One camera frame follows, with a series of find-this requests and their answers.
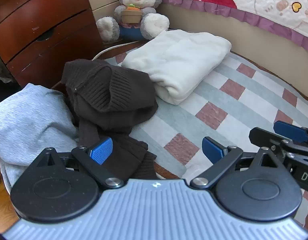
brown knit sweater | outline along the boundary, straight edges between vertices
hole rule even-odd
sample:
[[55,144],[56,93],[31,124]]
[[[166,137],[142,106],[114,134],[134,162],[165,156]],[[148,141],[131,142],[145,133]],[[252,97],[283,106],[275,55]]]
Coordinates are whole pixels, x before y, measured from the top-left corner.
[[62,83],[79,120],[79,143],[90,147],[100,136],[110,136],[113,152],[102,164],[115,176],[156,178],[146,143],[128,136],[133,126],[157,110],[149,75],[112,66],[106,61],[79,59],[65,64]]

plush toy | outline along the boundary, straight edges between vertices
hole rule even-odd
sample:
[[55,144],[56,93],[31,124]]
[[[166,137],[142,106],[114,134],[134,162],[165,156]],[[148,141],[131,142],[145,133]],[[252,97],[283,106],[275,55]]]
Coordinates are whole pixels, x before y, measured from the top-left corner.
[[139,41],[151,40],[168,30],[169,20],[156,13],[162,0],[119,0],[114,18],[103,17],[96,22],[103,41],[117,41],[119,37]]

purple ruffle trim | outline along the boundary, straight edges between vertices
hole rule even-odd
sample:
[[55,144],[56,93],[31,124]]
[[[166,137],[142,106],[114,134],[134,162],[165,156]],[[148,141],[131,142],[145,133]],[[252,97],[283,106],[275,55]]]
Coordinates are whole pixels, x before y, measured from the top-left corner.
[[246,22],[252,26],[256,26],[265,31],[269,31],[281,37],[291,40],[297,45],[308,51],[308,37],[292,30],[291,28],[282,26],[264,17],[253,13],[230,8],[210,2],[193,1],[193,0],[163,0],[163,3],[177,5],[185,9],[193,9],[201,12],[209,12],[224,17],[232,17],[241,22]]

drawer handle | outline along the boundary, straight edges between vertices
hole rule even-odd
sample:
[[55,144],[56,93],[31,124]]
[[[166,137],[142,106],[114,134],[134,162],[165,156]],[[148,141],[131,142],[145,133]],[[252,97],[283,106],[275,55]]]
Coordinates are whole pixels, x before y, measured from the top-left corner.
[[46,41],[53,35],[53,33],[54,33],[54,28],[48,30],[47,32],[44,32],[36,39],[36,41]]

white folded blanket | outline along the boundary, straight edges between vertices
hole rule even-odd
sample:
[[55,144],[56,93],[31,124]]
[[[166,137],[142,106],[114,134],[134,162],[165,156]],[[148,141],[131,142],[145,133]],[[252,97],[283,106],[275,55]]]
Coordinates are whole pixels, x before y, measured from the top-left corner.
[[122,66],[149,74],[157,95],[178,105],[230,51],[231,43],[210,33],[163,31],[127,54]]

